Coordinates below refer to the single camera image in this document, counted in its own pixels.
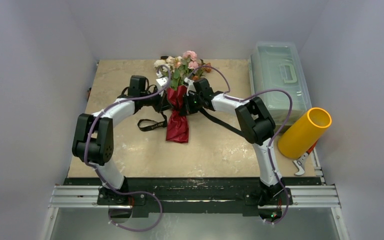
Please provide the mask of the red paper flower bouquet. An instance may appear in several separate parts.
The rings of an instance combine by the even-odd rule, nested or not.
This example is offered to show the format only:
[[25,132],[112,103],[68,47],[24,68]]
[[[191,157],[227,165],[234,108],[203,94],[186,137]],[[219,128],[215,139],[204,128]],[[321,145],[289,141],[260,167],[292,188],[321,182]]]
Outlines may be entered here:
[[210,63],[205,63],[198,58],[195,51],[187,50],[179,56],[161,57],[156,60],[153,67],[164,77],[168,77],[170,87],[167,89],[167,100],[171,106],[166,140],[179,144],[189,142],[189,122],[185,115],[181,115],[181,109],[185,106],[184,96],[187,93],[185,79],[197,81],[204,77],[205,73],[212,71]]

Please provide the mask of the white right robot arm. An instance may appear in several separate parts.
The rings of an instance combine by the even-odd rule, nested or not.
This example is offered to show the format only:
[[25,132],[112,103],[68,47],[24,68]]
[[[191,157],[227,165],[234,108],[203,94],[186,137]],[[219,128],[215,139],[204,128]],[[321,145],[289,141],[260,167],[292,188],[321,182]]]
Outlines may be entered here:
[[[284,189],[284,183],[272,146],[276,125],[263,100],[258,96],[249,100],[226,96],[221,91],[213,91],[205,78],[197,81],[186,78],[184,82],[186,93],[183,96],[180,115],[187,116],[200,112],[213,123],[250,143],[259,167],[260,200],[268,204],[278,200]],[[239,128],[210,115],[208,111],[236,116]]]

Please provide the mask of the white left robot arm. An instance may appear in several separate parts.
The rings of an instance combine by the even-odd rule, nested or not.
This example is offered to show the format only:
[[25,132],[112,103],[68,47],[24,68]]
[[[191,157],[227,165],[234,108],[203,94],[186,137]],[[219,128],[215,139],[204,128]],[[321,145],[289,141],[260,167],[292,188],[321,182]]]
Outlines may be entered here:
[[116,100],[93,114],[82,113],[77,118],[72,154],[92,168],[102,186],[110,190],[109,197],[118,205],[126,203],[129,191],[126,177],[114,160],[114,127],[137,113],[142,107],[158,107],[162,93],[169,87],[169,79],[157,75],[156,85],[150,90],[145,76],[133,75]]

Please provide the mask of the black printed ribbon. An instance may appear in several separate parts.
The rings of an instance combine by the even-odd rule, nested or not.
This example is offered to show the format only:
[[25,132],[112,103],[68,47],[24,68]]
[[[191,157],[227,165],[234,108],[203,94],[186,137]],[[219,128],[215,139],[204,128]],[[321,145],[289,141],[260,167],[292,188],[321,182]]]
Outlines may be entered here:
[[[228,123],[216,118],[209,114],[206,110],[201,108],[199,110],[208,120],[211,122],[224,127],[225,129],[235,133],[236,135],[244,138],[244,134],[241,130],[229,125]],[[162,112],[163,121],[157,122],[151,119],[140,119],[137,123],[137,127],[142,132],[149,132],[159,128],[167,128],[166,141],[186,144],[189,142],[189,123],[186,116],[176,116],[179,121],[174,121],[174,125],[170,127],[167,116]]]

